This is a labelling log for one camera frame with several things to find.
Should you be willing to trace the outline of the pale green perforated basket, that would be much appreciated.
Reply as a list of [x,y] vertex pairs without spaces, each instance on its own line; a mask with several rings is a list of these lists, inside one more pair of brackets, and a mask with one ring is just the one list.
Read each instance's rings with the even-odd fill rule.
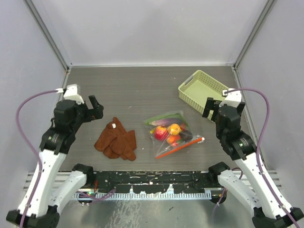
[[228,87],[202,70],[197,70],[179,85],[178,94],[182,101],[203,114],[207,98],[222,101],[223,90],[228,90]]

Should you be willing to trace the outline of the red bell pepper toy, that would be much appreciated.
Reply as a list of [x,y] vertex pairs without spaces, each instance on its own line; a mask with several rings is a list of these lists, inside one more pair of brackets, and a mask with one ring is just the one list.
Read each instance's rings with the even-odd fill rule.
[[182,131],[186,131],[186,125],[185,125],[185,123],[182,123],[180,125],[180,128],[181,128]]

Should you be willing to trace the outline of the green leafy vegetable toy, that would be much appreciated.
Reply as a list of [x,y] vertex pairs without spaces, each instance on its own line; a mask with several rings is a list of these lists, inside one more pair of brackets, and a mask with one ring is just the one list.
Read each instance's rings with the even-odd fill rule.
[[152,118],[146,120],[145,124],[149,125],[149,122],[152,122],[154,120],[166,119],[166,118],[180,118],[183,120],[183,123],[186,123],[186,120],[183,118],[183,116],[180,113],[175,113],[175,114],[159,115],[159,116],[152,117]]

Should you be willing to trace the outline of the dark purple plum toy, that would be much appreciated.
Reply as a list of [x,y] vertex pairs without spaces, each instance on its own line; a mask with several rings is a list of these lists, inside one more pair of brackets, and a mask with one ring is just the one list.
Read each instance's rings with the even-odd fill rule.
[[193,135],[190,131],[185,130],[185,131],[181,131],[179,133],[180,138],[184,141],[184,142],[189,142],[192,140]]

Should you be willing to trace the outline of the orange toy fruit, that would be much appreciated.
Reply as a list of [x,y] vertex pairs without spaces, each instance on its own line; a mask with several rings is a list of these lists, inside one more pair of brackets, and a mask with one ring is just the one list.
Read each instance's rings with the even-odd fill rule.
[[178,124],[171,124],[169,127],[167,127],[167,131],[171,135],[178,135],[181,132],[181,128]]

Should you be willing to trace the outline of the purple eggplant toy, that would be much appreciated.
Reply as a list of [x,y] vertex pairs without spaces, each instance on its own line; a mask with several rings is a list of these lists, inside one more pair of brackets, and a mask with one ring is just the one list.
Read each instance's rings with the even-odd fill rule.
[[166,118],[166,119],[160,119],[160,120],[154,120],[152,122],[149,122],[149,125],[153,126],[170,126],[172,124],[182,124],[183,120],[180,118]]

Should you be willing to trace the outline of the clear zip top bag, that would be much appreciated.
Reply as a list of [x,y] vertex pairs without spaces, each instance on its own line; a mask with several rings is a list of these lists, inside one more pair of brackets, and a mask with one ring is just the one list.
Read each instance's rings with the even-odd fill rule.
[[205,141],[192,131],[182,110],[153,116],[144,121],[144,127],[152,140],[156,159]]

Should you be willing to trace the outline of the peach toy fruit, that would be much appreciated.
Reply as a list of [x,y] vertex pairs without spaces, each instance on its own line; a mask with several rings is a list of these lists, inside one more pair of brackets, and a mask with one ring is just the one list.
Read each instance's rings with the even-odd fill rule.
[[169,135],[166,139],[166,142],[170,145],[175,145],[181,139],[180,135]]

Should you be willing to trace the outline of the red apple toy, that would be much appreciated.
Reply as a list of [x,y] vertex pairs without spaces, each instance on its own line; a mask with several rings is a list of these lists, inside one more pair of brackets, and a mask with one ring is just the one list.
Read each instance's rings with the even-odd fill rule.
[[154,138],[159,141],[165,140],[168,134],[167,128],[164,126],[157,126],[154,130]]

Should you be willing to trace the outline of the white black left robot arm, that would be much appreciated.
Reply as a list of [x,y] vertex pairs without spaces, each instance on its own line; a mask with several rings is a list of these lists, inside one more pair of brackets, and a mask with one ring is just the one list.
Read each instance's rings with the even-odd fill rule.
[[70,177],[56,192],[52,186],[76,139],[76,133],[84,123],[103,118],[104,107],[94,95],[89,96],[89,109],[79,95],[66,97],[54,109],[50,128],[42,135],[38,163],[22,202],[7,213],[6,220],[20,228],[55,228],[60,214],[69,199],[81,187],[90,188],[95,183],[93,167],[77,164]]

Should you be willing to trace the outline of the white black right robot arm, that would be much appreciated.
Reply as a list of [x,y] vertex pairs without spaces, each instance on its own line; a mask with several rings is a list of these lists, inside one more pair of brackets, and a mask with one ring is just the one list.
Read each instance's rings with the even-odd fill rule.
[[209,167],[208,180],[213,187],[222,186],[250,212],[256,228],[287,228],[304,217],[281,194],[270,174],[256,155],[257,147],[240,126],[244,102],[229,106],[223,101],[207,98],[202,116],[216,124],[216,137],[223,151],[237,164],[250,183],[238,179],[224,162]]

